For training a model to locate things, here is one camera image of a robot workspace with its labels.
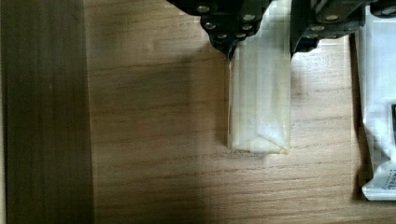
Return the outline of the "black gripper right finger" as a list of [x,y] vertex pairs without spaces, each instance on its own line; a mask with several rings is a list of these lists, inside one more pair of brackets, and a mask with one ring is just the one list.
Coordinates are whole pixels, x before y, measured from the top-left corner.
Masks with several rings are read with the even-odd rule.
[[292,0],[290,55],[309,52],[321,39],[351,35],[365,24],[366,8],[380,19],[395,17],[396,0]]

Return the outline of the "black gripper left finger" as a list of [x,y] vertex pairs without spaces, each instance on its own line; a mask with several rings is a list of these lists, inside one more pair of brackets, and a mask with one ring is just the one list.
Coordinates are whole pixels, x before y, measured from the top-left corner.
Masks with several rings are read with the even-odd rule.
[[260,30],[262,17],[273,0],[166,0],[200,24],[210,44],[231,60],[237,44]]

